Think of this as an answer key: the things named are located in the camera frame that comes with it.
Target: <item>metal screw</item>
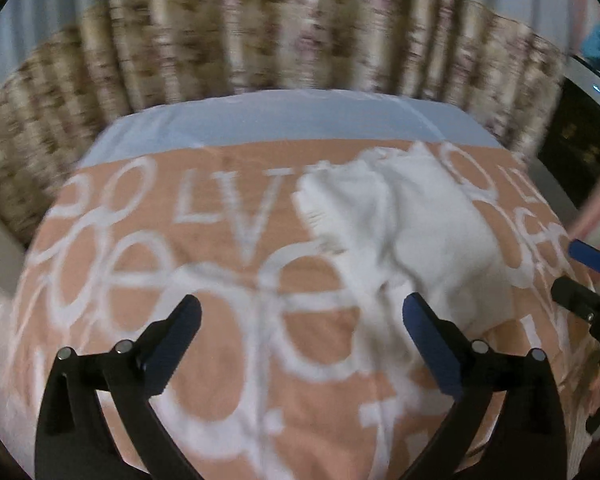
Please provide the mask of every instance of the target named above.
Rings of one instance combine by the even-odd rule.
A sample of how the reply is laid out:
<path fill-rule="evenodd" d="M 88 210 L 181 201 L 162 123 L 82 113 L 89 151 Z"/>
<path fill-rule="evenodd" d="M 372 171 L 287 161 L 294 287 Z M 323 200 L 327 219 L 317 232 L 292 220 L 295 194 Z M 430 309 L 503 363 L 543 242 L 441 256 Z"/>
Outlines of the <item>metal screw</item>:
<path fill-rule="evenodd" d="M 489 351 L 489 345 L 480 339 L 471 343 L 471 349 L 477 354 L 486 354 Z"/>
<path fill-rule="evenodd" d="M 71 357 L 72 352 L 73 350 L 70 346 L 65 346 L 58 350 L 58 354 L 56 354 L 56 357 L 61 361 L 64 361 L 65 359 Z"/>
<path fill-rule="evenodd" d="M 544 361 L 546 359 L 546 354 L 544 353 L 543 350 L 541 350 L 539 348 L 534 348 L 531 351 L 531 357 L 533 359 L 535 359 L 536 361 Z"/>
<path fill-rule="evenodd" d="M 118 341 L 113 349 L 118 354 L 126 354 L 134 347 L 133 341 L 129 341 L 129 339 L 123 339 L 122 341 Z"/>

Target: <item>bed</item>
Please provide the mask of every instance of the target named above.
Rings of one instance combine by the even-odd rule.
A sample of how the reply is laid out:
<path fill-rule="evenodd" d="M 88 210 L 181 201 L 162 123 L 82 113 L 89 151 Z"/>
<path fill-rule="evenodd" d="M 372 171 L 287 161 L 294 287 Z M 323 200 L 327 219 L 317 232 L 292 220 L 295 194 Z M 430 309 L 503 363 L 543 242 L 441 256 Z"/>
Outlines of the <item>bed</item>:
<path fill-rule="evenodd" d="M 0 309 L 0 436 L 10 452 L 32 472 L 60 347 L 107 351 L 188 291 L 203 304 L 203 327 L 152 403 L 205 478 L 398 478 L 450 400 L 424 366 L 385 367 L 395 360 L 387 353 L 358 369 L 352 341 L 365 311 L 290 197 L 322 160 L 415 144 L 493 232 L 514 317 L 482 337 L 499 351 L 547 352 L 577 465 L 595 345 L 549 288 L 562 274 L 590 279 L 565 257 L 566 232 L 521 163 L 451 105 L 318 90 L 165 105 L 103 133 L 47 213 L 12 308 Z M 141 467 L 110 399 L 101 402 L 122 455 Z"/>

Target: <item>blue gripper pad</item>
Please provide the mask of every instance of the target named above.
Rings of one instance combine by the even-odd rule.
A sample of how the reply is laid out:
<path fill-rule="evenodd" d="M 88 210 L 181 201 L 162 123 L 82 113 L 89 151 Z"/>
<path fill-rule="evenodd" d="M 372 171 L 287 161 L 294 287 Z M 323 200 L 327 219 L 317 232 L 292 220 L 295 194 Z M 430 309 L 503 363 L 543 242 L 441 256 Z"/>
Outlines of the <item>blue gripper pad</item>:
<path fill-rule="evenodd" d="M 569 244 L 569 256 L 600 273 L 600 251 L 596 248 L 580 240 L 574 240 Z"/>
<path fill-rule="evenodd" d="M 402 322 L 440 391 L 452 396 L 454 400 L 461 399 L 461 363 L 438 329 L 440 320 L 418 293 L 405 298 L 402 304 Z"/>

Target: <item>curtain fold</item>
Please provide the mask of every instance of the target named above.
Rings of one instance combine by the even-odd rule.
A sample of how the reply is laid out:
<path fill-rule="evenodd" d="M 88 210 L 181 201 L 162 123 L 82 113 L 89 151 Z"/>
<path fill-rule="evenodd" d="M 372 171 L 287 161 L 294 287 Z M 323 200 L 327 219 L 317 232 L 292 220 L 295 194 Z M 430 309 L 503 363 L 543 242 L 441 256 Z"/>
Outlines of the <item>curtain fold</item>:
<path fill-rule="evenodd" d="M 24 244 L 126 114 L 271 88 L 395 93 L 455 104 L 528 158 L 565 61 L 497 0 L 36 1 L 57 26 L 0 83 L 0 218 Z"/>

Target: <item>white towel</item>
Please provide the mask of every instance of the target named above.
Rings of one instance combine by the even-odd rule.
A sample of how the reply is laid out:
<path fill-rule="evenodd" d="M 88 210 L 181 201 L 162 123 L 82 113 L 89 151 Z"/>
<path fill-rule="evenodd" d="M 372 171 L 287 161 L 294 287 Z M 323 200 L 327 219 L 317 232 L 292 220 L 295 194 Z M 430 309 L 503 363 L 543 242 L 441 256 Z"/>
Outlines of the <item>white towel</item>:
<path fill-rule="evenodd" d="M 299 179 L 294 203 L 363 310 L 401 323 L 402 300 L 419 292 L 468 338 L 512 319 L 493 232 L 423 143 L 322 162 Z"/>

